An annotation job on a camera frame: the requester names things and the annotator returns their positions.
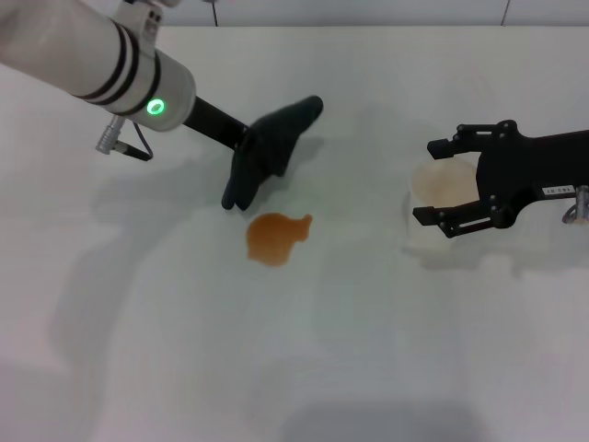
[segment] stain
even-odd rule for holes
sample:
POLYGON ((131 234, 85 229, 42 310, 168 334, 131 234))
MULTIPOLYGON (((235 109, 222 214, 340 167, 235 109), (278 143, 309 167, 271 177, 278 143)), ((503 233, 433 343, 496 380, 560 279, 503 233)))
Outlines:
POLYGON ((248 229, 248 258, 271 267, 288 262, 297 242, 309 238, 313 216, 291 219, 282 214, 266 214, 256 218, 248 229))

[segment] black stripe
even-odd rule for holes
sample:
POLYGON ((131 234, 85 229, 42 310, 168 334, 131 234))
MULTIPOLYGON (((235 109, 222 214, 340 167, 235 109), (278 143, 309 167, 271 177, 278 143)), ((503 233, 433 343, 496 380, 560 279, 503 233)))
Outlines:
POLYGON ((74 95, 74 97, 77 99, 97 99, 101 95, 106 94, 121 76, 122 68, 125 66, 125 60, 127 58, 127 42, 125 41, 125 36, 122 33, 121 26, 114 21, 112 23, 116 27, 117 32, 119 32, 119 40, 121 41, 121 47, 119 49, 119 61, 117 62, 117 65, 114 68, 114 71, 112 72, 109 80, 100 89, 84 96, 74 95))
POLYGON ((143 109, 145 106, 147 106, 149 101, 151 101, 151 99, 154 97, 154 94, 156 93, 157 88, 159 87, 159 82, 160 82, 161 78, 162 78, 162 66, 159 61, 159 55, 156 52, 156 73, 154 74, 154 81, 152 82, 151 87, 149 88, 149 92, 147 92, 147 95, 145 96, 145 98, 142 99, 141 102, 137 106, 135 106, 134 108, 132 108, 126 112, 117 113, 116 115, 119 115, 120 117, 127 117, 129 115, 133 115, 134 113, 137 113, 138 111, 143 109))
POLYGON ((139 43, 137 42, 135 36, 127 28, 125 28, 124 26, 122 28, 129 36, 129 40, 131 40, 131 49, 133 50, 133 60, 131 61, 131 69, 129 69, 129 74, 127 75, 127 78, 125 79, 124 83, 121 85, 119 90, 114 93, 114 95, 112 95, 108 99, 103 99, 102 101, 92 103, 96 104, 97 106, 107 106, 111 103, 114 103, 117 99, 119 99, 125 93, 127 93, 129 88, 133 84, 135 77, 137 76, 137 70, 139 68, 139 43))

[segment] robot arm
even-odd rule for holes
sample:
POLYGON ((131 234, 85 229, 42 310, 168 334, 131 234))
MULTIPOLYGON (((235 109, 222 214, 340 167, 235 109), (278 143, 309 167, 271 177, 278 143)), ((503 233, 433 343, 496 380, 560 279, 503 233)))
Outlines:
POLYGON ((0 64, 112 113, 97 145, 104 154, 151 159, 119 142, 126 120, 140 136, 139 125, 166 132, 184 124, 233 149, 222 204, 246 210, 265 180, 284 175, 323 101, 310 97, 248 127, 197 98, 191 72, 156 49, 161 19, 149 0, 124 0, 112 19, 79 0, 0 0, 0 64))
POLYGON ((78 0, 10 0, 0 13, 0 63, 154 131, 189 117, 192 75, 156 49, 160 6, 122 2, 111 20, 78 0))

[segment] sticker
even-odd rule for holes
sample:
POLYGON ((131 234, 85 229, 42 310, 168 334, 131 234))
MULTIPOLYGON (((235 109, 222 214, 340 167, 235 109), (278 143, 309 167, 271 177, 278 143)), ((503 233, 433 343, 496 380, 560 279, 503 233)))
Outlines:
POLYGON ((542 189, 542 191, 546 196, 567 195, 569 193, 575 193, 574 187, 572 186, 545 187, 542 189))

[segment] metal rod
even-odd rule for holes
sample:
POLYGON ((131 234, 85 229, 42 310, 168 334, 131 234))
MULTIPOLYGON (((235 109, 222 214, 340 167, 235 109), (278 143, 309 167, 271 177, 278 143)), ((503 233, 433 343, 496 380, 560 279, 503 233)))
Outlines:
POLYGON ((114 149, 117 140, 119 140, 119 135, 121 134, 121 129, 124 124, 125 118, 119 117, 118 115, 113 115, 112 120, 110 120, 109 125, 104 130, 100 140, 98 141, 96 150, 105 155, 110 155, 110 151, 114 149))

